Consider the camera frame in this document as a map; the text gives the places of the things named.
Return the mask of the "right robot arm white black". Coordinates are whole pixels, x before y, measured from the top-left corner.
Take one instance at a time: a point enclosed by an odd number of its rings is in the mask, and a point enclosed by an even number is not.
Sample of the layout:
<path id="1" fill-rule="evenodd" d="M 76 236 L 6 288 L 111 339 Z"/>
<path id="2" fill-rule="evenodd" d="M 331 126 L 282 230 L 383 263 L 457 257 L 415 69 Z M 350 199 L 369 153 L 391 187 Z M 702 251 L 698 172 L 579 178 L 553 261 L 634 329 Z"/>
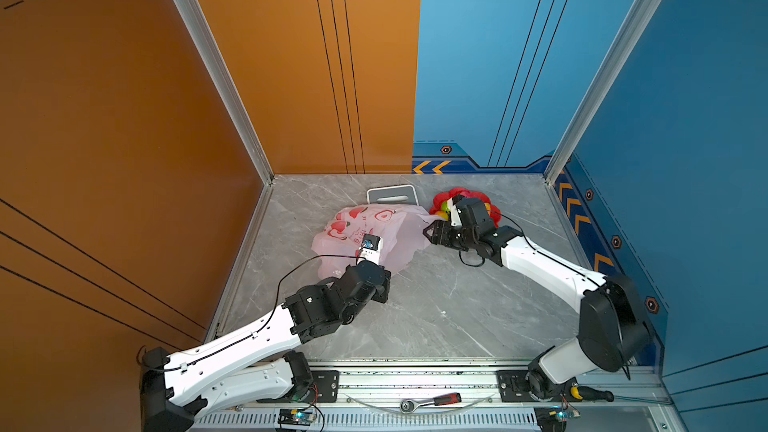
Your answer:
<path id="1" fill-rule="evenodd" d="M 428 225 L 434 245 L 465 253 L 520 273 L 562 299 L 579 318 L 574 338 L 535 357 L 525 375 L 529 395 L 550 401 L 611 400 L 611 395 L 575 391 L 578 376 L 602 370 L 627 372 L 629 361 L 654 340 L 655 331 L 634 282 L 569 262 L 536 245 L 515 222 L 499 226 L 478 198 L 447 201 L 447 216 Z"/>

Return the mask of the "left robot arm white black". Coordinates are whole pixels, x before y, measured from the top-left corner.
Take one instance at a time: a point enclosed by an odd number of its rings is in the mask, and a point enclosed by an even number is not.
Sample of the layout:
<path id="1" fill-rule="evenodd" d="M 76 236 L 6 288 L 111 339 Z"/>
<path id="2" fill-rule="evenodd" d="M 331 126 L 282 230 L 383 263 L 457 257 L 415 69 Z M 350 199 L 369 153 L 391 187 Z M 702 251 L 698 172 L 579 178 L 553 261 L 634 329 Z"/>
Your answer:
<path id="1" fill-rule="evenodd" d="M 339 278 L 307 285 L 260 319 L 216 340 L 138 357 L 141 428 L 187 431 L 209 413 L 247 402 L 299 400 L 313 387 L 298 347 L 350 324 L 371 301 L 388 299 L 391 274 L 369 260 Z"/>

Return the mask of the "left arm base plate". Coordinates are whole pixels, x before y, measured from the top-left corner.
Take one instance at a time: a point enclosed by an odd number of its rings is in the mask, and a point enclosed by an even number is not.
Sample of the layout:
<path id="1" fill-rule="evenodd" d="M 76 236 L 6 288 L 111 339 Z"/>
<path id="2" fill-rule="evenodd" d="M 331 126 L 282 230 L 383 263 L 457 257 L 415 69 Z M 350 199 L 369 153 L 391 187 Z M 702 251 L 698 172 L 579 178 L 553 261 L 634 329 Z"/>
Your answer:
<path id="1" fill-rule="evenodd" d="M 340 387 L 340 372 L 333 369 L 313 369 L 313 383 L 301 397 L 307 403 L 335 403 Z"/>

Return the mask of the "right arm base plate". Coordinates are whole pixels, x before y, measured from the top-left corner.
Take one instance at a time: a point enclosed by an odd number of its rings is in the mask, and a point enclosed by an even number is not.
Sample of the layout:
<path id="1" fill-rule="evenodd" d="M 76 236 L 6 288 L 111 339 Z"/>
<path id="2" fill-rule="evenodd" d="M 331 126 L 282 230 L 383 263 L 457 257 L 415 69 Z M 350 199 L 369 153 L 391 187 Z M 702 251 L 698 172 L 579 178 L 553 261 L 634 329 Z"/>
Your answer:
<path id="1" fill-rule="evenodd" d="M 575 378 L 555 384 L 543 373 L 533 370 L 500 370 L 496 372 L 497 386 L 503 402 L 551 402 L 565 397 L 578 385 Z"/>

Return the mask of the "pink printed plastic bag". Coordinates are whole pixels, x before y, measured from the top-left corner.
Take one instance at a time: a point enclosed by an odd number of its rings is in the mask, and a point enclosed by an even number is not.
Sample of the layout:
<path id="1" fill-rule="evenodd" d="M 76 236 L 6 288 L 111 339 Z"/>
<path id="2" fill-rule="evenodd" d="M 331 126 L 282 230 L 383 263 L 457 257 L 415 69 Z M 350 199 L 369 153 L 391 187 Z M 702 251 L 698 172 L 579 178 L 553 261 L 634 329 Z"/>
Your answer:
<path id="1" fill-rule="evenodd" d="M 367 204 L 338 212 L 313 239 L 312 251 L 321 257 L 318 277 L 340 277 L 358 253 L 366 235 L 380 238 L 379 263 L 397 274 L 430 242 L 425 228 L 441 218 L 417 205 Z"/>

